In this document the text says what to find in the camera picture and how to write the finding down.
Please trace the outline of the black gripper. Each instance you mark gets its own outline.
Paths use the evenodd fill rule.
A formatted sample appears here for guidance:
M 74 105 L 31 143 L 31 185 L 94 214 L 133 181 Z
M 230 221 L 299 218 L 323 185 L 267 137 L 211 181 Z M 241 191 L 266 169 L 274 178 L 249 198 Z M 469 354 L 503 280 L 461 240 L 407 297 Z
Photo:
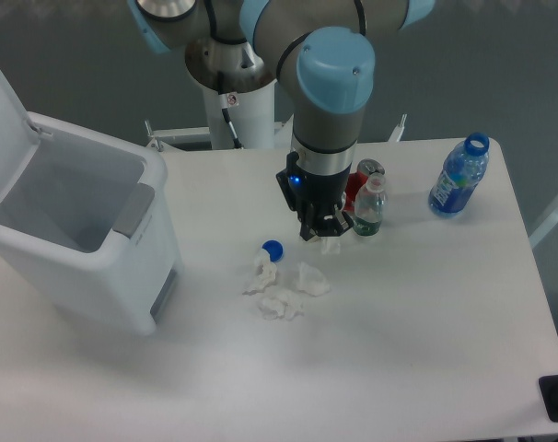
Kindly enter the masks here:
M 343 195 L 350 175 L 350 166 L 337 174 L 316 175 L 302 169 L 299 154 L 290 152 L 286 166 L 276 174 L 279 187 L 300 223 L 299 237 L 305 242 L 323 237 L 340 237 L 350 230 L 353 219 L 343 210 Z

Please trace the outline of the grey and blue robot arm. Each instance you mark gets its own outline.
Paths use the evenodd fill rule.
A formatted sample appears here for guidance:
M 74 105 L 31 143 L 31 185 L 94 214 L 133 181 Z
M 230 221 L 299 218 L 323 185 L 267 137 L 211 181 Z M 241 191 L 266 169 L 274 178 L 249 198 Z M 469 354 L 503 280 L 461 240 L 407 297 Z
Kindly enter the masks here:
M 379 40 L 409 28 L 431 1 L 132 1 L 159 52 L 186 51 L 220 93 L 276 81 L 294 105 L 291 150 L 276 178 L 304 240 L 339 237 Z

